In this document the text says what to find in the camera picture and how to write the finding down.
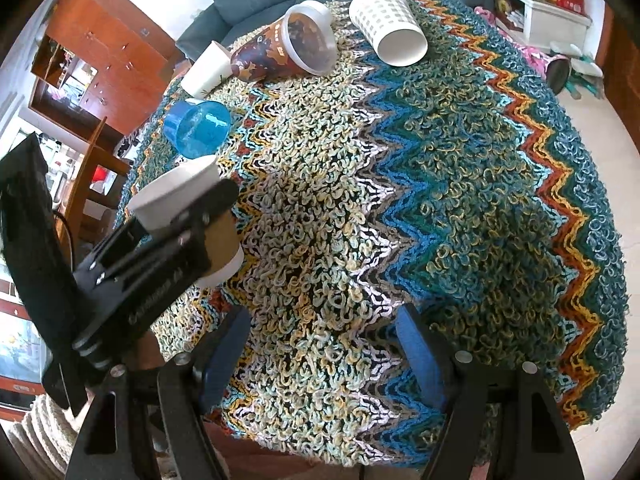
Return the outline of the small white paper cup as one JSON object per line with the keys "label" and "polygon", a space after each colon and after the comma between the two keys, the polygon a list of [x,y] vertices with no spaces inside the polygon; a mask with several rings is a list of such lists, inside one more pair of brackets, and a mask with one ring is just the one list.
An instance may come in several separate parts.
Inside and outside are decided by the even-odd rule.
{"label": "small white paper cup", "polygon": [[186,72],[180,86],[192,98],[204,99],[231,76],[231,53],[212,41]]}

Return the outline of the red-brown wooden cabinet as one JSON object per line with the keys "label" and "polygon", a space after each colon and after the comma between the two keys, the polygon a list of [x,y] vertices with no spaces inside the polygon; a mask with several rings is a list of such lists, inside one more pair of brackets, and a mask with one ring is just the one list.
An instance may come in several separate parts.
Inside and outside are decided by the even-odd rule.
{"label": "red-brown wooden cabinet", "polygon": [[94,70],[79,107],[122,136],[156,110],[184,60],[163,29],[130,0],[56,0],[32,73],[61,89],[73,70]]}

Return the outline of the wooden chair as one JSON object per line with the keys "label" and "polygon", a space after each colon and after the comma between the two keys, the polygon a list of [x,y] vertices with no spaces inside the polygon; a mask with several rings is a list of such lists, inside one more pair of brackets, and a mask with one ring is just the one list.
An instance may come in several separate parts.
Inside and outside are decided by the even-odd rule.
{"label": "wooden chair", "polygon": [[90,136],[87,151],[82,159],[77,178],[73,180],[73,184],[70,187],[63,211],[54,211],[56,235],[61,245],[62,254],[67,260],[70,260],[70,257],[75,252],[76,243],[79,240],[85,202],[91,200],[100,205],[105,204],[105,197],[97,198],[98,193],[91,188],[96,168],[102,167],[124,177],[129,172],[130,165],[126,160],[122,160],[111,152],[104,150],[104,148],[99,147],[98,141],[106,120],[107,117],[103,117]]}

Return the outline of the brown sleeved paper cup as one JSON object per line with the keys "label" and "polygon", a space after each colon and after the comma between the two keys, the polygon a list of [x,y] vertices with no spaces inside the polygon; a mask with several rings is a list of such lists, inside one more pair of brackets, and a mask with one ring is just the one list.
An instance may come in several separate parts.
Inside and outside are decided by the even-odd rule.
{"label": "brown sleeved paper cup", "polygon": [[236,188],[222,180],[217,159],[207,155],[182,162],[145,185],[128,202],[130,214],[152,235],[190,219],[204,230],[210,267],[196,282],[215,288],[240,270],[244,252],[231,213]]}

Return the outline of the white low side table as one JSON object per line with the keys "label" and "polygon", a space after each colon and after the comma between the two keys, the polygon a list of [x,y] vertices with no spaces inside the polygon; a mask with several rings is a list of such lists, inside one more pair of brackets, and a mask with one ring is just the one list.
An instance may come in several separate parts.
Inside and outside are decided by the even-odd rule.
{"label": "white low side table", "polygon": [[554,44],[585,44],[590,18],[546,0],[495,0],[496,25],[513,40],[546,52]]}

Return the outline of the blue translucent plastic cup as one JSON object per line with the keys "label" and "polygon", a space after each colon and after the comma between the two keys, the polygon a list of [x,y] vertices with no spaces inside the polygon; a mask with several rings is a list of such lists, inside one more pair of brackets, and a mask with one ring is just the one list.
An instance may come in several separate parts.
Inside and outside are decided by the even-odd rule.
{"label": "blue translucent plastic cup", "polygon": [[179,100],[168,110],[163,134],[184,158],[213,154],[232,128],[230,110],[216,101]]}

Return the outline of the colourful knitted zigzag table cloth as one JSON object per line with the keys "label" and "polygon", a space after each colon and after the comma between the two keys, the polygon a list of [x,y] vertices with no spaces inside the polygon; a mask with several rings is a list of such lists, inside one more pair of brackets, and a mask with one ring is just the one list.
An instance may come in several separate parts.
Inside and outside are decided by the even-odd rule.
{"label": "colourful knitted zigzag table cloth", "polygon": [[210,94],[235,180],[235,276],[190,288],[155,323],[188,351],[235,304],[252,331],[215,427],[329,464],[422,466],[428,408],[394,319],[413,304],[487,365],[535,363],[570,428],[598,419],[624,372],[624,264],[605,188],[558,100],[461,0],[407,0],[428,42],[384,64],[331,2],[329,75]]}

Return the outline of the white checkered paper cup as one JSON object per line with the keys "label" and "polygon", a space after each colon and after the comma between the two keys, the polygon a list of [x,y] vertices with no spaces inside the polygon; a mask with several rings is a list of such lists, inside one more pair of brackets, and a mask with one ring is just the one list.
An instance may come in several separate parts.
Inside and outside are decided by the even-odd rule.
{"label": "white checkered paper cup", "polygon": [[348,13],[352,24],[387,65],[410,66],[426,55],[426,37],[407,0],[352,0]]}

